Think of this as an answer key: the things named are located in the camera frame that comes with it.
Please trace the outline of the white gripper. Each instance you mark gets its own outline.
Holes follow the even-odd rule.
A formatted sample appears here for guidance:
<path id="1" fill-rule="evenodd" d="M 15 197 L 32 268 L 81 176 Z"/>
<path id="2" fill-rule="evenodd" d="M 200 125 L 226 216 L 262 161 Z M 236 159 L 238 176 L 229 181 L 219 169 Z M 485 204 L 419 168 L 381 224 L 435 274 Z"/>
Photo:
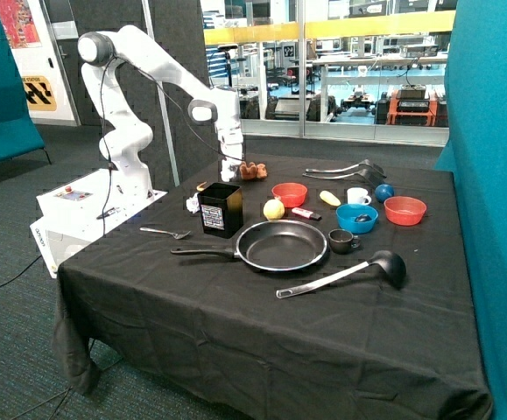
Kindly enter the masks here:
<path id="1" fill-rule="evenodd" d="M 240 166 L 243 161 L 243 133 L 240 128 L 218 129 L 217 131 L 222 161 L 221 180 L 228 180 L 227 170 Z"/>

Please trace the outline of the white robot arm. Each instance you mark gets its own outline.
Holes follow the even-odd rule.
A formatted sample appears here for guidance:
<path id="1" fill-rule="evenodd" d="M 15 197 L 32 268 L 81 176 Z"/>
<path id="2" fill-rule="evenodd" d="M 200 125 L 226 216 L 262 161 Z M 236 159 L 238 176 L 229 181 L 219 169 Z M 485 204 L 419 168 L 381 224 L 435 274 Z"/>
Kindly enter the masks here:
<path id="1" fill-rule="evenodd" d="M 92 31 L 78 40 L 84 61 L 81 75 L 99 116 L 113 126 L 100 141 L 100 152 L 120 172 L 120 186 L 127 200 L 152 196 L 148 166 L 138 157 L 152 138 L 151 127 L 131 110 L 116 79 L 116 68 L 133 65 L 156 84 L 171 83 L 182 88 L 192 100 L 187 113 L 196 124 L 215 126 L 222 163 L 221 180 L 229 182 L 244 161 L 243 133 L 238 93 L 230 86 L 208 87 L 187 71 L 146 33 L 133 25 L 117 32 Z"/>

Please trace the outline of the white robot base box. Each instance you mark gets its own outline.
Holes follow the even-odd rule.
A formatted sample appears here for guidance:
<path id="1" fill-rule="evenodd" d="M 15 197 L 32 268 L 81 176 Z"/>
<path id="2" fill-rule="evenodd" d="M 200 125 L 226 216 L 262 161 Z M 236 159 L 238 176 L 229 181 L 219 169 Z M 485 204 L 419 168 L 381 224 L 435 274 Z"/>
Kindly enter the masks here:
<path id="1" fill-rule="evenodd" d="M 119 171 L 99 169 L 37 197 L 42 217 L 31 224 L 48 272 L 87 245 L 166 195 L 153 190 L 132 193 Z"/>

